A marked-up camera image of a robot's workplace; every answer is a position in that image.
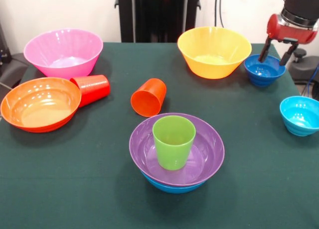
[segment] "white wall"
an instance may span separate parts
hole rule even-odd
[[[197,10],[196,26],[214,25],[215,0],[200,2],[202,10]],[[224,27],[242,33],[251,43],[264,43],[269,17],[273,13],[280,13],[283,6],[283,0],[222,0]],[[290,47],[276,41],[273,43],[281,56]],[[308,55],[319,55],[319,35],[312,43],[300,47],[307,50]]]
[[[214,24],[214,0],[200,0],[196,26]],[[280,12],[283,0],[222,0],[225,27],[244,34],[252,43],[264,43],[267,21]],[[92,31],[104,41],[121,41],[119,10],[114,0],[0,0],[0,21],[12,53],[22,52],[34,36],[63,27]],[[277,43],[282,55],[289,45]],[[319,36],[304,46],[319,55]]]
[[[0,22],[12,53],[36,35],[64,27],[92,31],[104,41],[121,41],[115,0],[0,0]]]

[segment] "light blue bowl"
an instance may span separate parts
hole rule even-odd
[[[276,57],[267,56],[263,63],[259,62],[258,58],[259,55],[251,55],[244,62],[249,80],[253,85],[269,86],[285,73],[286,67],[280,66],[280,60]]]
[[[181,194],[181,193],[188,193],[190,191],[195,190],[196,188],[200,187],[201,185],[203,185],[205,182],[196,184],[196,185],[192,185],[192,186],[188,186],[188,187],[174,187],[174,186],[169,186],[169,185],[165,185],[162,183],[159,183],[155,180],[153,180],[152,178],[148,177],[146,174],[144,174],[143,172],[141,172],[146,179],[156,188],[167,192],[167,193],[174,193],[174,194]]]
[[[280,113],[288,131],[297,136],[307,136],[319,130],[319,101],[303,96],[285,98]]]

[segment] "orange bowl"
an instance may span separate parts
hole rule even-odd
[[[184,32],[177,45],[191,71],[207,79],[229,76],[252,50],[241,34],[211,26]]]
[[[65,125],[81,102],[80,89],[62,78],[39,78],[18,85],[3,99],[2,117],[33,133],[50,132]]]

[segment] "purple bowl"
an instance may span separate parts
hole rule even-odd
[[[157,160],[153,124],[161,117],[178,115],[192,121],[196,136],[186,165],[176,171],[162,168]],[[223,163],[225,148],[217,131],[205,121],[188,114],[167,113],[140,123],[130,138],[130,154],[138,168],[150,178],[166,185],[186,187],[202,183],[213,176]]]

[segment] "plastic bowl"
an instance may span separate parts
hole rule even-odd
[[[319,102],[303,96],[285,98],[280,113],[287,130],[297,136],[307,136],[319,130]]]
[[[89,31],[61,29],[43,33],[24,48],[25,58],[49,77],[87,76],[103,49],[102,39]]]
[[[190,120],[196,128],[196,136],[186,165],[175,171],[159,165],[152,133],[154,123],[165,116],[177,115]],[[144,120],[132,132],[130,155],[137,167],[153,180],[173,187],[188,187],[211,178],[221,167],[225,148],[218,132],[205,121],[188,114],[166,113]]]
[[[241,34],[209,26],[184,32],[177,45],[191,71],[208,79],[230,75],[252,49],[250,42]]]
[[[18,85],[3,99],[2,117],[28,132],[53,131],[65,125],[81,102],[81,91],[62,78],[39,78]]]
[[[286,67],[280,66],[280,60],[276,57],[267,56],[263,63],[259,62],[258,58],[259,55],[251,55],[244,62],[246,72],[253,85],[269,86],[285,73]]]
[[[174,186],[169,186],[169,185],[159,183],[159,182],[155,181],[154,179],[150,178],[149,176],[147,176],[143,172],[142,172],[142,174],[146,177],[146,179],[149,181],[149,183],[151,183],[154,187],[156,187],[156,188],[158,188],[166,193],[173,193],[173,194],[188,193],[188,192],[195,190],[196,188],[199,188],[201,185],[203,185],[205,183],[205,182],[202,182],[202,183],[188,186],[188,187],[174,187]]]

